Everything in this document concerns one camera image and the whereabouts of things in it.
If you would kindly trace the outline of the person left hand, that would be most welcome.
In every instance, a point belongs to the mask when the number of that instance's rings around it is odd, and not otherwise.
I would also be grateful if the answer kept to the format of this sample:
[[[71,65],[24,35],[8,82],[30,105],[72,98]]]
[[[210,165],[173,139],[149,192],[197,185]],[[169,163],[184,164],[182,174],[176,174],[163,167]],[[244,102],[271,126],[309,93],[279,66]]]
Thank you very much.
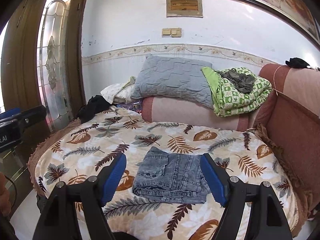
[[[7,217],[11,212],[10,192],[5,187],[6,178],[0,173],[0,211],[4,217]]]

